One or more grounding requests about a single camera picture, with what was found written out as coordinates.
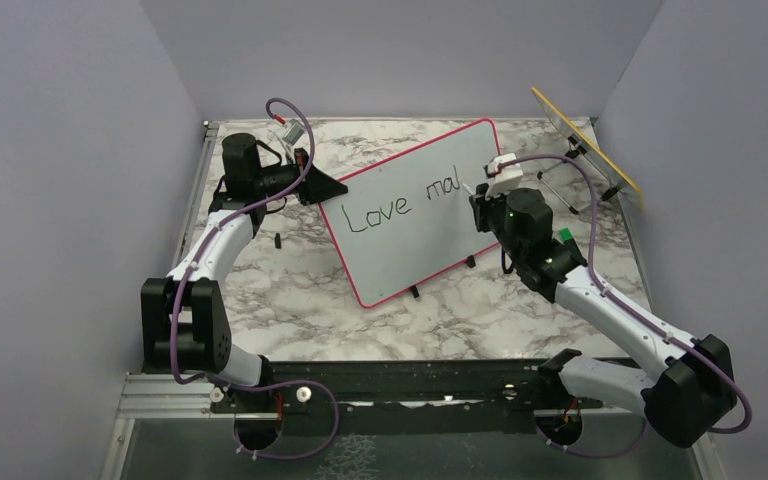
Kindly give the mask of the pink-framed whiteboard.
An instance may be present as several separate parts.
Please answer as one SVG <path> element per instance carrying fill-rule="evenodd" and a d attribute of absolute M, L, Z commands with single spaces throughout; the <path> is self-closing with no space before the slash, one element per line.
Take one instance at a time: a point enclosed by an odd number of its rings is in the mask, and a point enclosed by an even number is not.
<path fill-rule="evenodd" d="M 496 247 L 468 203 L 498 156 L 494 122 L 471 122 L 341 178 L 320 205 L 358 303 L 371 309 Z"/>

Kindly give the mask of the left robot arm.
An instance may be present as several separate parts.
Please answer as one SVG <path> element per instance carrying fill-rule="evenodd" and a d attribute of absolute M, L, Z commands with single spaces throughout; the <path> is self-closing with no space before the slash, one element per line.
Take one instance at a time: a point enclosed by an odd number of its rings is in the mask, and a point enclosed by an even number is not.
<path fill-rule="evenodd" d="M 175 268 L 147 279 L 140 291 L 145 363 L 237 385 L 237 398 L 254 411 L 270 405 L 275 386 L 267 359 L 234 345 L 221 287 L 269 214 L 269 203 L 294 195 L 314 205 L 348 191 L 312 165 L 303 148 L 262 165 L 265 147 L 248 133 L 223 140 L 224 185 L 213 195 L 202 235 Z"/>

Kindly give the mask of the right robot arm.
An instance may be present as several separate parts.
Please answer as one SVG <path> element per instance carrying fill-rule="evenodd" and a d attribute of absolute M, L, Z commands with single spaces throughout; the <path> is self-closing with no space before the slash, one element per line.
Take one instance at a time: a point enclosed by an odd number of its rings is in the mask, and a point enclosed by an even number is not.
<path fill-rule="evenodd" d="M 499 241 L 504 272 L 596 327 L 636 364 L 565 349 L 540 366 L 539 398 L 552 407 L 578 397 L 623 408 L 680 448 L 714 432 L 738 402 L 727 344 L 675 328 L 592 272 L 574 239 L 554 237 L 553 211 L 540 191 L 491 196 L 490 189 L 478 185 L 469 204 L 477 230 Z"/>

